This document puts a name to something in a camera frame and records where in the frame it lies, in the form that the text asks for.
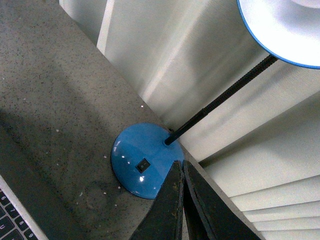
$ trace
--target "blue desk lamp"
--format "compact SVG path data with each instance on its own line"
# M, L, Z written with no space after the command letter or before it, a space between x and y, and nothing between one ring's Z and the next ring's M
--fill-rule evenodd
M111 164L132 194L156 198L173 162L184 160L176 140L276 60L320 69L320 0L237 3L250 34L270 55L172 134L151 123L138 123L120 133L112 146Z

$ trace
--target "blue lamp base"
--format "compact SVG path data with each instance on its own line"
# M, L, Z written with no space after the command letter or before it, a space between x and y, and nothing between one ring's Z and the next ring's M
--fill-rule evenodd
M114 141L111 164L119 182L132 194L155 199L173 162L183 162L177 141L165 145L169 132L151 123L126 128Z

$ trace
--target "black object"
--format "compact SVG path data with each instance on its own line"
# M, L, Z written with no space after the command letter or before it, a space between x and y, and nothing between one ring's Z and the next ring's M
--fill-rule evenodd
M184 174L173 162L149 212L130 240L180 240L182 238Z
M184 206L188 231L192 240L260 240L222 201L195 167L183 162L185 176ZM192 216L198 215L202 223L201 237L198 237L199 222Z
M5 216L0 220L0 238L10 232L15 225L11 222L9 217Z
M183 170L179 161L172 164L130 240L181 240L183 208L190 240L260 240L186 160Z
M7 211L7 213L10 215L12 219L19 216L18 211L15 209L15 207L11 203L5 207L5 210Z
M13 230L2 240L25 240L18 230Z
M24 235L25 235L26 239L28 239L28 240L38 240L38 238L35 236L35 234L30 229L25 231Z
M8 203L10 203L9 199L7 198L7 196L4 194L4 192L0 192L0 203L5 206Z
M241 77L237 82L235 82L231 87L224 91L220 96L213 100L209 105L201 109L196 115L194 115L189 121L187 121L178 130L170 134L170 136L164 141L166 145L172 144L177 140L182 134L196 125L200 120L207 116L212 110L216 109L218 106L223 104L228 98L238 92L241 88L247 85L256 76L270 67L278 59L272 55L267 56L264 60L258 63L253 69L251 69L246 75Z
M135 167L142 174L148 167L150 167L150 163L144 158Z
M17 217L14 220L15 224L20 228L21 231L24 231L28 228L28 225L26 224L25 220L21 216Z
M5 214L6 214L5 211L0 206L0 218L2 218Z

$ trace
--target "speckled surface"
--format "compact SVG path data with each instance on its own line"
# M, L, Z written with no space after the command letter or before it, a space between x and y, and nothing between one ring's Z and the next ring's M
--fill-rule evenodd
M0 123L88 240L129 239L153 202L110 164L117 135L141 122L161 125L58 1L0 1Z

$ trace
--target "power switch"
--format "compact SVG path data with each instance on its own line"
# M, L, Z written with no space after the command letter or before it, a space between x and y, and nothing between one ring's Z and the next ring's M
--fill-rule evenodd
M135 166L136 169L142 174L145 170L147 170L148 167L150 167L150 163L147 161L147 159L142 159L141 162L138 163L137 166Z

